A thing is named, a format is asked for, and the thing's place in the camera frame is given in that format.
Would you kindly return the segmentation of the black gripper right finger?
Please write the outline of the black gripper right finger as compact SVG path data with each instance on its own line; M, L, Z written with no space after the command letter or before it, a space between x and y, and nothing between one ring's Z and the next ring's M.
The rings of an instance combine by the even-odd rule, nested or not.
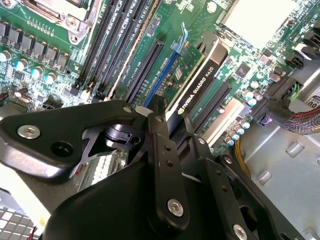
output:
M188 116L183 119L193 160L183 171L209 186L222 227L223 240L302 240L303 236L228 155L214 157L196 135Z

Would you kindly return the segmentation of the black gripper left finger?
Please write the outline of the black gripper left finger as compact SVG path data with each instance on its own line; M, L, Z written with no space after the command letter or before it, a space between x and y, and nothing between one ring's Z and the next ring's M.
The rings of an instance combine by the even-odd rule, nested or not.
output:
M1 163L42 180L65 182L81 163L118 149L130 151L128 166L149 159L179 162L165 119L156 112L142 115L122 100L11 115L0 122Z

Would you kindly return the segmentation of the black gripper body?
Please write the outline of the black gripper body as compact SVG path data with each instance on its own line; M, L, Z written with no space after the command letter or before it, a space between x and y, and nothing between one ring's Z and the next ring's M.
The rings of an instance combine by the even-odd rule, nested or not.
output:
M44 240L222 240L213 195L177 159L138 161L65 200Z

